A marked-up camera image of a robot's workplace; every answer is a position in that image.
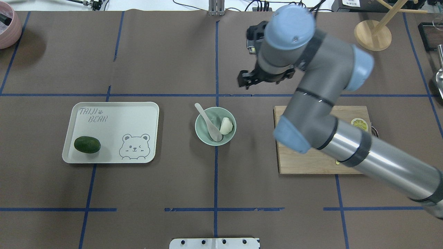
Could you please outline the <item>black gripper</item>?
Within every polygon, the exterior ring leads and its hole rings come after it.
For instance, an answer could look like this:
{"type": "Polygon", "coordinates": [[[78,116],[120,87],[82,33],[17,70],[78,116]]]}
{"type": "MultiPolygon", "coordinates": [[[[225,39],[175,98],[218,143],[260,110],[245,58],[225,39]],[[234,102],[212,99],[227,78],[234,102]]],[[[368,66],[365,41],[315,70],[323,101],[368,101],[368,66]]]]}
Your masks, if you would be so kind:
{"type": "Polygon", "coordinates": [[[248,89],[250,86],[259,84],[261,82],[279,84],[285,79],[291,79],[294,73],[294,68],[289,68],[285,72],[280,74],[270,74],[263,71],[261,68],[256,68],[251,72],[248,72],[247,70],[242,70],[239,72],[237,82],[239,87],[245,87],[248,89]]]}

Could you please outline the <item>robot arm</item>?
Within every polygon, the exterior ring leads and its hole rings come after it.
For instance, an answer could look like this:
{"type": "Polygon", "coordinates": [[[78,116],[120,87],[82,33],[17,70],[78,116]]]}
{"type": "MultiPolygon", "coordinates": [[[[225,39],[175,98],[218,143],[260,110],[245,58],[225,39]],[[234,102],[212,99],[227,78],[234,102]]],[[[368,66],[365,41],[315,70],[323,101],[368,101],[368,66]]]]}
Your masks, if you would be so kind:
{"type": "Polygon", "coordinates": [[[311,148],[387,184],[442,219],[442,171],[331,114],[342,91],[356,91],[370,76],[373,57],[316,27],[313,14],[285,5],[269,21],[248,27],[255,68],[238,75],[239,87],[304,75],[274,130],[285,147],[311,148]]]}

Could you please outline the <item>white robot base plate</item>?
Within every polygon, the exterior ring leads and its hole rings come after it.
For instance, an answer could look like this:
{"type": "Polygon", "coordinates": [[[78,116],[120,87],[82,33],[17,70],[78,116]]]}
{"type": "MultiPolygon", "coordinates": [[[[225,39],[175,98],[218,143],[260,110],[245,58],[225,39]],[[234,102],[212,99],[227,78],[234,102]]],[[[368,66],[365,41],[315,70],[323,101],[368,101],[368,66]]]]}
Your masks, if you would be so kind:
{"type": "Polygon", "coordinates": [[[176,238],[170,249],[260,249],[258,238],[176,238]]]}

